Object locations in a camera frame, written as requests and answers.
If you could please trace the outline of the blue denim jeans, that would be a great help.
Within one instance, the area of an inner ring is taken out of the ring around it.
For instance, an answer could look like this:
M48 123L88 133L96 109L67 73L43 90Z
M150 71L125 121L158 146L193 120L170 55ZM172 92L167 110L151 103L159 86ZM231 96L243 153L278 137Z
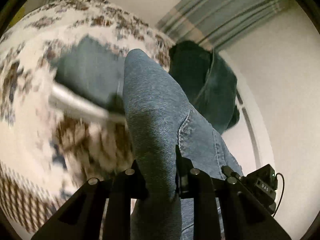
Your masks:
M124 108L133 153L150 196L138 200L132 239L192 239L194 202L176 193L176 151L213 178L242 173L220 133L191 105L180 85L140 49L124 67Z

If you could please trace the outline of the floral bed blanket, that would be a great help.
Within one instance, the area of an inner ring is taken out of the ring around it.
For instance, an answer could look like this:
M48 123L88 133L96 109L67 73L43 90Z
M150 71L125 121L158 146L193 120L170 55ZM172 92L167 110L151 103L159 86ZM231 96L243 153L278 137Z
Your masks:
M49 104L50 61L87 35L124 57L141 49L169 69L172 39L107 0L54 1L1 37L1 210L22 239L87 179L112 178L133 162L126 123L85 122Z

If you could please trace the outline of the dark green plush blanket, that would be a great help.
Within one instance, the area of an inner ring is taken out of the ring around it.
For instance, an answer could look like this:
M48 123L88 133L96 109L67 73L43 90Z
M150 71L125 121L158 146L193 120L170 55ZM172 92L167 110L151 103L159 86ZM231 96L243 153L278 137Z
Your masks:
M169 74L181 86L189 102L220 134L240 119L236 106L237 77L213 50L193 41L169 49Z

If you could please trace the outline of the white board under jeans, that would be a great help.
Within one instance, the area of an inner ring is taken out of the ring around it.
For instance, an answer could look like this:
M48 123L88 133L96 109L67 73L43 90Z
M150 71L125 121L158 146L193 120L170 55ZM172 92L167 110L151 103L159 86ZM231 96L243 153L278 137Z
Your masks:
M85 122L106 124L107 121L125 124L125 117L118 113L110 113L89 100L73 93L67 87L53 82L49 96L49 104L72 118Z

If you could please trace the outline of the folded blue jeans stack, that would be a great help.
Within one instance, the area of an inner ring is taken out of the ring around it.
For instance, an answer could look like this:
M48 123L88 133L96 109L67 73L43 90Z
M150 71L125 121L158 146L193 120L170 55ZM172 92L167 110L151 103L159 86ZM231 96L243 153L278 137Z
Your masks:
M108 110L124 114L125 57L85 36L77 45L50 61L55 81L76 95Z

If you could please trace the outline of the grey-blue right curtain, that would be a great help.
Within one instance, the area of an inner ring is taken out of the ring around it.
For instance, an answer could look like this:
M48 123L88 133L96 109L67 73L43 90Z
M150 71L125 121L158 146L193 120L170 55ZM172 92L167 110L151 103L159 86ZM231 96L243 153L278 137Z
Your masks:
M220 50L286 10L292 0L181 0L156 27L176 43Z

